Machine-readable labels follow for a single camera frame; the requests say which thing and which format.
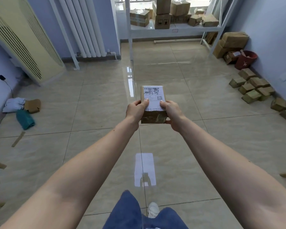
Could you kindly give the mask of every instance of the person's left hand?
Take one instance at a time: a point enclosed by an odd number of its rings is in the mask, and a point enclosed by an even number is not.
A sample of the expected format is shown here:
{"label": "person's left hand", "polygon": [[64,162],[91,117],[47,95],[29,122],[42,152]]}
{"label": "person's left hand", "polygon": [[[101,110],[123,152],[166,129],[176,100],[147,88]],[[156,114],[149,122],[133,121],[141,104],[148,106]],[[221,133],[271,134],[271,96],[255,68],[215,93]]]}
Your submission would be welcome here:
{"label": "person's left hand", "polygon": [[141,100],[136,100],[131,104],[128,104],[126,111],[126,118],[132,118],[135,124],[139,125],[145,108],[149,105],[149,99],[146,99],[141,103]]}

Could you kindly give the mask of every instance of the sneaker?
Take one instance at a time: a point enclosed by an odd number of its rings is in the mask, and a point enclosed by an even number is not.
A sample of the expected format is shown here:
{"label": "sneaker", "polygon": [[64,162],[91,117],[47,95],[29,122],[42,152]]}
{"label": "sneaker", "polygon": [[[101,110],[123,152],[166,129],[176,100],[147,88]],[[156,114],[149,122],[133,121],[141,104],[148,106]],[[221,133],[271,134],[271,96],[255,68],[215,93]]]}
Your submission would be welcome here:
{"label": "sneaker", "polygon": [[160,212],[158,205],[155,202],[151,202],[148,206],[147,216],[154,219]]}

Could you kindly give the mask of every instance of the air conditioner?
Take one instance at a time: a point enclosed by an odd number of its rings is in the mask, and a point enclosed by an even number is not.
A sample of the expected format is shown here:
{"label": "air conditioner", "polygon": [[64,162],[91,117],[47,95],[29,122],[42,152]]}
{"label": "air conditioner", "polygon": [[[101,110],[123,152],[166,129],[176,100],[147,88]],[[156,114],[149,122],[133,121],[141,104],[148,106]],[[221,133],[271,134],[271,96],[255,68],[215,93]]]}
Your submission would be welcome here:
{"label": "air conditioner", "polygon": [[0,0],[0,44],[37,84],[65,71],[27,0]]}

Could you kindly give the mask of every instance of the blue pants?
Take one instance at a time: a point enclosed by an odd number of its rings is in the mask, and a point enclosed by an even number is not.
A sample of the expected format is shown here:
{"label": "blue pants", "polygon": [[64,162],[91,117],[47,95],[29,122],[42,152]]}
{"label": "blue pants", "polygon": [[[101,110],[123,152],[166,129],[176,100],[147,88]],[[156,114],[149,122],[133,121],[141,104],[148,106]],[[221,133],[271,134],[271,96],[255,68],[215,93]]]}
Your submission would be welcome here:
{"label": "blue pants", "polygon": [[154,219],[146,217],[141,214],[140,205],[136,198],[128,190],[124,191],[103,229],[142,228],[188,229],[179,215],[170,207],[161,210]]}

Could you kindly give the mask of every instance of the red trash can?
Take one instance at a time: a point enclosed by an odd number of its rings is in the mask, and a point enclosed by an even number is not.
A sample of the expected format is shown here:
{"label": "red trash can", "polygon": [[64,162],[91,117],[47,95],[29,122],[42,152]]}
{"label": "red trash can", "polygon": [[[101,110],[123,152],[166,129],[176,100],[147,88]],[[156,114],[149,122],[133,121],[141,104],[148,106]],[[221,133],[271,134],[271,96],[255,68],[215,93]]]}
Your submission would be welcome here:
{"label": "red trash can", "polygon": [[244,51],[244,54],[240,54],[240,57],[237,60],[237,63],[235,64],[235,68],[238,70],[248,68],[256,59],[257,54],[252,51]]}

